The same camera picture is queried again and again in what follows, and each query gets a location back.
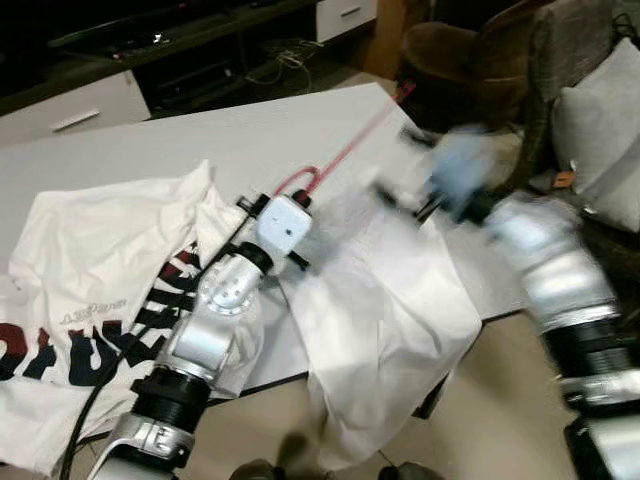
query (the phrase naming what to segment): white table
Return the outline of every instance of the white table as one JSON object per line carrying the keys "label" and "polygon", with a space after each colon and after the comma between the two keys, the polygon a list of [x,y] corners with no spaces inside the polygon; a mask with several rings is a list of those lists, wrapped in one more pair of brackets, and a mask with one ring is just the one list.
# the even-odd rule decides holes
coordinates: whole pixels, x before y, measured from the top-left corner
{"label": "white table", "polygon": [[[62,136],[0,150],[0,271],[5,271],[36,193],[185,174],[204,158],[216,186],[234,202],[273,188],[297,168],[325,165],[388,100],[375,84]],[[350,188],[372,169],[400,172],[424,152],[398,132],[396,108],[314,195],[317,203]],[[483,319],[523,307],[518,282],[484,234],[470,226],[447,234],[461,280]],[[247,387],[308,368],[293,319],[278,293],[265,298],[261,361]]]}

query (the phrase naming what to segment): drawer handle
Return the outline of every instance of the drawer handle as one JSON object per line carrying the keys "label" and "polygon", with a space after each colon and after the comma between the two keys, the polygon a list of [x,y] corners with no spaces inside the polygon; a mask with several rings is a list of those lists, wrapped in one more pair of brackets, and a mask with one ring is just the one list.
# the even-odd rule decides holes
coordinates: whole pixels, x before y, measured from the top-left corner
{"label": "drawer handle", "polygon": [[91,110],[88,110],[84,113],[79,113],[78,115],[74,115],[73,117],[62,120],[61,122],[54,123],[49,128],[51,128],[54,133],[61,132],[62,130],[66,130],[67,128],[73,127],[74,125],[77,125],[79,123],[86,122],[87,120],[90,120],[93,117],[97,117],[98,115],[100,115],[100,110],[98,110],[97,108],[92,108]]}
{"label": "drawer handle", "polygon": [[342,12],[340,14],[340,16],[342,18],[348,17],[349,15],[353,15],[354,13],[358,13],[360,10],[362,10],[362,7],[351,7],[351,8],[346,9],[344,12]]}

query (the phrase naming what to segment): tile floor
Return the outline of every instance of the tile floor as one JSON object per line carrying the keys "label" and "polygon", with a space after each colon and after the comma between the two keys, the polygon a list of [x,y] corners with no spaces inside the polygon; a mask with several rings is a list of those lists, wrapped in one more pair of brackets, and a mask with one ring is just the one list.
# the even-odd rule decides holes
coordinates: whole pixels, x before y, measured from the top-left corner
{"label": "tile floor", "polygon": [[[565,480],[575,475],[562,429],[571,414],[562,406],[541,344],[525,314],[499,320],[483,331],[427,421],[412,418],[381,453],[336,480],[375,480],[393,462],[428,466],[447,480]],[[304,473],[305,460],[281,449],[291,434],[312,438],[304,381],[210,409],[183,480],[226,480],[243,462],[280,461]],[[100,442],[80,452],[75,479],[84,478]],[[37,479],[0,468],[2,480]]]}

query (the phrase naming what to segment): gray pillow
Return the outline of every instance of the gray pillow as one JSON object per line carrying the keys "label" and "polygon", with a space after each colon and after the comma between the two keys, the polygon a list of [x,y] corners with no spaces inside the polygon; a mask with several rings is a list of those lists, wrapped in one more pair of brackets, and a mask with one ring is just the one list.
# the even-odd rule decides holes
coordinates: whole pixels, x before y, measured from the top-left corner
{"label": "gray pillow", "polygon": [[640,231],[640,135],[622,158],[581,195],[594,218],[620,230]]}
{"label": "gray pillow", "polygon": [[576,87],[562,89],[552,131],[561,168],[577,173],[577,193],[624,155],[640,133],[640,52],[629,39]]}

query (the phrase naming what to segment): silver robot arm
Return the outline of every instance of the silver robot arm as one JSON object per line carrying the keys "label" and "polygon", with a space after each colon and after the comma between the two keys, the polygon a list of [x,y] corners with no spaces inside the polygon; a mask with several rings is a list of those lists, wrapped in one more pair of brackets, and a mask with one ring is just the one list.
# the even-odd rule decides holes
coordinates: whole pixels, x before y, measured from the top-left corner
{"label": "silver robot arm", "polygon": [[519,274],[564,401],[578,413],[565,438],[579,478],[640,479],[640,342],[621,332],[616,296],[566,208],[521,193],[499,198],[483,189],[487,171],[464,148],[449,149],[436,156],[431,197],[455,221],[487,229]]}
{"label": "silver robot arm", "polygon": [[152,372],[134,382],[138,398],[118,420],[90,480],[169,480],[185,466],[238,327],[257,315],[257,288],[311,228],[305,206],[283,195],[271,199],[250,229],[252,241],[205,272],[193,312],[174,327]]}

